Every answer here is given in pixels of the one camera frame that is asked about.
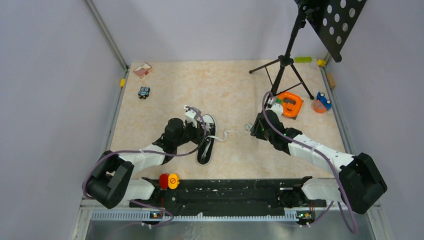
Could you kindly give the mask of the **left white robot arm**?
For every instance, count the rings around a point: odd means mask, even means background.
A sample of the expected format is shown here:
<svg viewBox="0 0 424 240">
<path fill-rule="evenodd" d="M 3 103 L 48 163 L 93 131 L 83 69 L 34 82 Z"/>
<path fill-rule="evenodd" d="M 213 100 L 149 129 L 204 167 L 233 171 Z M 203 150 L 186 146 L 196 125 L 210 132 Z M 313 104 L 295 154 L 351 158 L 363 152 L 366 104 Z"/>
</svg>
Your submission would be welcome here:
<svg viewBox="0 0 424 240">
<path fill-rule="evenodd" d="M 216 121 L 209 114 L 186 120 L 172 118 L 167 122 L 164 133 L 145 148 L 107 150 L 83 181 L 83 196 L 96 200 L 107 209 L 132 200 L 142 200 L 147 206 L 154 207 L 161 198 L 158 186 L 147 179 L 131 183 L 132 176 L 149 167 L 164 165 L 175 157 L 182 157 L 178 147 L 189 142 L 197 145 L 192 152 L 197 154 L 198 163 L 207 165 L 216 130 Z"/>
</svg>

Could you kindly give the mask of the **black white canvas sneaker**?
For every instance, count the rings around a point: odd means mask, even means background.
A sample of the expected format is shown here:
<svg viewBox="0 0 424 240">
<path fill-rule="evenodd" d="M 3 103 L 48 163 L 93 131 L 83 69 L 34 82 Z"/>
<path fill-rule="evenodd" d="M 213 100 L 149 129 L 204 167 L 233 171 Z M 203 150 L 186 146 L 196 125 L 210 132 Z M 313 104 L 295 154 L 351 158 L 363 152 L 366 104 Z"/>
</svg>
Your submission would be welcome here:
<svg viewBox="0 0 424 240">
<path fill-rule="evenodd" d="M 205 120 L 206 126 L 208 127 L 206 135 L 207 138 L 200 145 L 197 151 L 196 159 L 201 166 L 206 166 L 210 163 L 212 158 L 212 150 L 215 142 L 213 137 L 215 137 L 217 133 L 217 124 L 215 118 L 210 114 L 205 114 L 202 117 Z"/>
</svg>

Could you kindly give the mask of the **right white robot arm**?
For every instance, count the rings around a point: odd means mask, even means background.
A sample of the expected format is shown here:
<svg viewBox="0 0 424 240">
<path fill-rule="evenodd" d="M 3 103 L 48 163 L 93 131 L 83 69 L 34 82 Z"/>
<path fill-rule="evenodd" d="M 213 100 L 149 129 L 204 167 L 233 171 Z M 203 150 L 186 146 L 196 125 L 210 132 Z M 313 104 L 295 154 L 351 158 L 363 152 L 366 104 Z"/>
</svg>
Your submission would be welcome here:
<svg viewBox="0 0 424 240">
<path fill-rule="evenodd" d="M 301 158 L 332 175 L 311 177 L 293 192 L 299 206 L 312 200 L 345 204 L 357 214 L 365 214 L 388 190 L 373 158 L 361 152 L 353 155 L 322 145 L 300 130 L 284 127 L 277 114 L 264 110 L 257 114 L 251 136 L 269 142 L 277 151 Z"/>
</svg>

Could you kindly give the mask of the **white shoelace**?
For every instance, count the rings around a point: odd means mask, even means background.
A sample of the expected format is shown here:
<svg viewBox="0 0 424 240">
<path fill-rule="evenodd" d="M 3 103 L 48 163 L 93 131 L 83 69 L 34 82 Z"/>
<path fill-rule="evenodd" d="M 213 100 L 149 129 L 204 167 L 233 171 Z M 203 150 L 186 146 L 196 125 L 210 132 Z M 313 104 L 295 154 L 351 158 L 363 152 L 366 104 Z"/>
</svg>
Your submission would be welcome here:
<svg viewBox="0 0 424 240">
<path fill-rule="evenodd" d="M 201 158 L 205 158 L 206 157 L 208 150 L 210 148 L 212 148 L 212 141 L 213 140 L 218 140 L 219 142 L 224 142 L 229 137 L 229 134 L 237 134 L 237 135 L 241 135 L 241 136 L 247 136 L 247 134 L 242 133 L 242 132 L 238 132 L 238 131 L 235 131 L 235 130 L 224 130 L 223 131 L 223 135 L 222 135 L 223 137 L 222 138 L 220 138 L 220 137 L 218 137 L 218 136 L 210 133 L 206 137 L 206 140 L 209 140 L 209 142 L 206 143 L 205 149 L 204 149 L 203 153 L 200 155 Z"/>
</svg>

